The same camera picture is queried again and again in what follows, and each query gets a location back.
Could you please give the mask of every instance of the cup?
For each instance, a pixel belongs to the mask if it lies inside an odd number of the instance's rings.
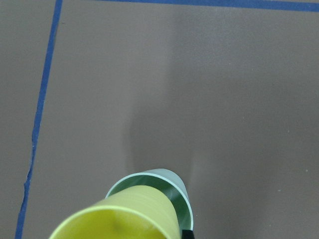
[[[49,239],[180,239],[171,201],[160,190],[133,186],[63,221]]]
[[[186,187],[177,174],[163,168],[130,174],[115,183],[106,198],[135,185],[147,185],[163,192],[176,210],[180,232],[193,230],[193,213]]]

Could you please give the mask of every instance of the blue tape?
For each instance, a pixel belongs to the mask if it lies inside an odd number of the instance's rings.
[[[100,0],[119,2],[161,3],[195,6],[242,7],[285,11],[319,12],[319,3],[269,0]]]
[[[24,197],[23,197],[21,209],[20,209],[17,224],[16,224],[15,239],[21,239],[22,233],[23,233],[24,219],[25,219],[30,184],[32,179],[32,171],[33,171],[33,165],[34,165],[34,159],[35,159],[35,153],[36,153],[36,146],[38,143],[38,136],[39,136],[39,130],[41,125],[45,94],[46,94],[46,89],[48,86],[48,80],[49,80],[50,68],[51,68],[51,62],[52,62],[52,56],[53,56],[53,50],[54,50],[55,35],[58,29],[59,19],[60,19],[60,14],[62,9],[62,1],[63,0],[56,0],[55,7],[54,7],[50,37],[49,37],[49,42],[48,42],[48,46],[46,50],[41,87],[40,87],[39,98],[38,98],[38,103],[37,103],[37,108],[36,108],[36,113],[34,118],[34,126],[32,131],[32,153],[31,153],[29,172],[26,177],[26,181],[24,183]]]

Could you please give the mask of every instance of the gray surface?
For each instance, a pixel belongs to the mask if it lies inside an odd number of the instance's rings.
[[[156,167],[196,238],[318,238],[317,13],[67,0],[60,23],[24,238]]]
[[[0,1],[0,238],[14,237],[54,2]]]

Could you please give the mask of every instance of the tape strip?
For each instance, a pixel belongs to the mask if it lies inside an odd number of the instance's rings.
[[[17,224],[16,224],[15,239],[22,238],[24,219],[25,219],[26,207],[27,207],[27,203],[28,203],[34,159],[35,159],[35,154],[36,154],[36,146],[38,143],[38,136],[39,136],[39,131],[40,131],[45,94],[46,94],[46,89],[48,86],[48,80],[49,80],[51,62],[52,62],[52,56],[53,56],[53,50],[54,50],[55,35],[56,35],[58,25],[59,25],[60,13],[61,13],[61,8],[62,8],[62,1],[63,0],[56,0],[55,7],[54,7],[54,14],[53,14],[53,18],[52,18],[51,31],[50,31],[47,50],[46,50],[45,62],[44,62],[43,73],[42,73],[41,87],[40,87],[39,98],[38,98],[38,103],[37,103],[37,108],[36,108],[36,113],[35,113],[35,118],[34,118],[33,131],[32,131],[32,153],[31,153],[31,160],[30,160],[30,165],[29,165],[29,172],[27,174],[26,181],[24,183],[24,197],[23,197],[21,209],[20,209]]]
[[[97,0],[319,12],[319,3],[270,0]]]

